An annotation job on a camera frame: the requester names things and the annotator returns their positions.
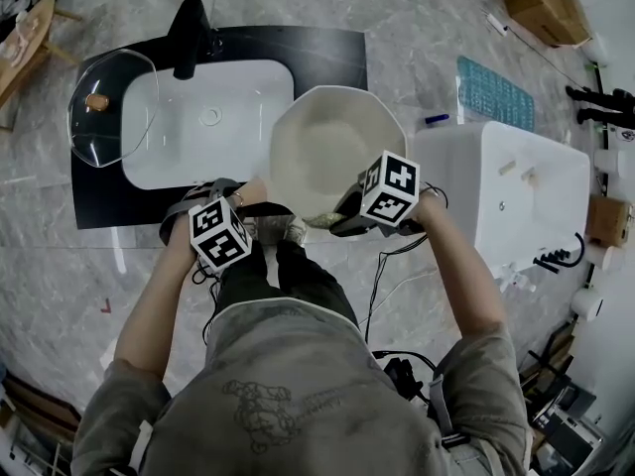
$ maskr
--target sink basin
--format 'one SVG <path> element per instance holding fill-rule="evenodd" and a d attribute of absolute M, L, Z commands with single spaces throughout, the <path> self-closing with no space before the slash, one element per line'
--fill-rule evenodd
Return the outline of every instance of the sink basin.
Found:
<path fill-rule="evenodd" d="M 158 72 L 159 110 L 139 149 L 122 161 L 139 188 L 187 186 L 226 177 L 248 181 L 269 160 L 271 128 L 294 100 L 294 81 L 268 59 L 204 63 L 194 77 Z M 123 98 L 121 147 L 139 143 L 156 106 L 153 74 L 137 77 Z"/>
<path fill-rule="evenodd" d="M 411 158 L 423 181 L 447 194 L 449 211 L 495 277 L 558 249 L 574 251 L 584 234 L 588 156 L 498 122 L 420 132 Z"/>

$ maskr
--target stool leg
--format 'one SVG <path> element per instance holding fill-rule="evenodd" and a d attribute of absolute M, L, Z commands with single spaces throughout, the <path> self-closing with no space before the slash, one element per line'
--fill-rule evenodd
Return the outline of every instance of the stool leg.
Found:
<path fill-rule="evenodd" d="M 58 9 L 57 7 L 55 8 L 55 10 L 53 11 L 54 14 L 57 14 L 58 16 L 62 16 L 63 18 L 67 18 L 70 20 L 75 20 L 75 21 L 82 21 L 83 18 L 81 16 L 79 16 L 78 14 L 69 12 L 69 11 L 63 11 L 62 9 Z"/>
<path fill-rule="evenodd" d="M 62 50 L 60 47 L 56 46 L 55 44 L 51 43 L 50 41 L 44 41 L 42 43 L 42 45 L 49 50 L 51 53 L 53 53 L 54 55 L 60 57 L 61 59 L 64 59 L 74 65 L 79 65 L 80 61 L 74 57 L 73 55 L 71 55 L 70 53 L 65 52 L 64 50 Z"/>

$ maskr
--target shirt sleeve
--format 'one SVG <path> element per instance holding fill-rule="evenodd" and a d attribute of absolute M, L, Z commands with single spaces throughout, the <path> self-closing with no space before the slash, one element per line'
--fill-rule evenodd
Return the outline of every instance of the shirt sleeve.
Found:
<path fill-rule="evenodd" d="M 170 399 L 157 376 L 113 361 L 79 424 L 71 473 L 103 475 L 111 467 L 127 466 L 139 425 L 143 420 L 154 424 Z"/>
<path fill-rule="evenodd" d="M 507 328 L 459 340 L 439 374 L 453 429 L 489 442 L 505 474 L 526 474 L 532 437 Z"/>

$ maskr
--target marble floor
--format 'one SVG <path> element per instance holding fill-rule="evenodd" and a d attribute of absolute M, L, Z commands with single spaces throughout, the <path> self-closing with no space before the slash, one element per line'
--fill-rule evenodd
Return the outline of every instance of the marble floor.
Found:
<path fill-rule="evenodd" d="M 55 24 L 54 42 L 86 58 L 164 35 L 182 0 L 61 0 L 84 16 Z M 570 82 L 591 85 L 581 53 L 542 46 L 520 27 L 501 37 L 484 11 L 506 19 L 502 0 L 202 0 L 216 27 L 308 25 L 366 33 L 369 89 L 395 112 L 409 135 L 423 118 L 456 121 L 456 58 L 468 56 L 527 90 L 536 100 L 536 131 L 592 154 L 588 126 L 574 123 L 564 97 Z M 0 136 L 0 358 L 18 376 L 84 408 L 98 386 L 126 316 L 161 251 L 156 226 L 78 231 L 70 186 L 65 110 L 75 72 L 50 59 L 20 94 L 15 131 Z M 380 237 L 335 241 L 310 234 L 312 258 L 343 284 L 366 317 L 377 253 L 401 242 Z M 583 281 L 580 266 L 554 276 L 528 275 L 534 293 L 509 289 L 505 304 L 519 364 L 568 315 Z M 430 247 L 391 258 L 373 317 L 373 348 L 417 350 L 439 361 L 458 337 Z M 101 310 L 106 301 L 111 313 Z M 187 282 L 167 375 L 179 390 L 200 368 L 200 331 L 210 313 L 203 286 Z"/>

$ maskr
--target brown box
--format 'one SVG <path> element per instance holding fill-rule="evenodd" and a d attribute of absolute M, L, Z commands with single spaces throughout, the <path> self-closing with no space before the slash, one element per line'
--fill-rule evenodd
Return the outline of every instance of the brown box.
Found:
<path fill-rule="evenodd" d="M 589 39 L 578 0 L 505 0 L 507 12 L 549 46 L 577 45 Z"/>
<path fill-rule="evenodd" d="M 621 247 L 628 241 L 631 204 L 619 199 L 592 195 L 586 217 L 586 234 L 604 247 Z"/>

